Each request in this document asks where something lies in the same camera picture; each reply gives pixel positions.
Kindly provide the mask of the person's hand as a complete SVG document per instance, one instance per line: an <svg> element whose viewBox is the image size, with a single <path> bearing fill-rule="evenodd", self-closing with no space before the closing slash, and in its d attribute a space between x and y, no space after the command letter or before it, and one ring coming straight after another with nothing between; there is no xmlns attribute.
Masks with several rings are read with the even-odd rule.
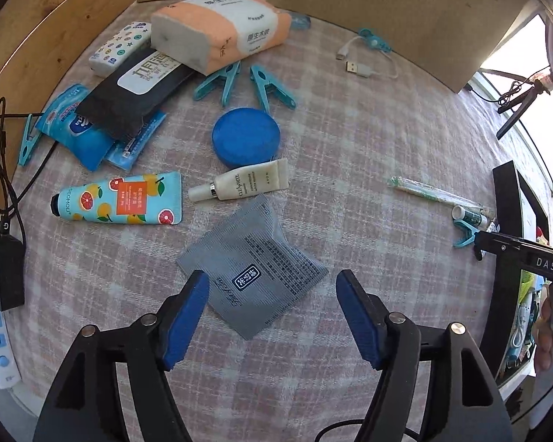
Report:
<svg viewBox="0 0 553 442"><path fill-rule="evenodd" d="M540 305L539 317L532 328L535 338L535 372L537 374L548 371L553 363L553 330L550 326L552 319L553 305L550 300L550 287L545 286L542 290L542 304Z"/></svg>

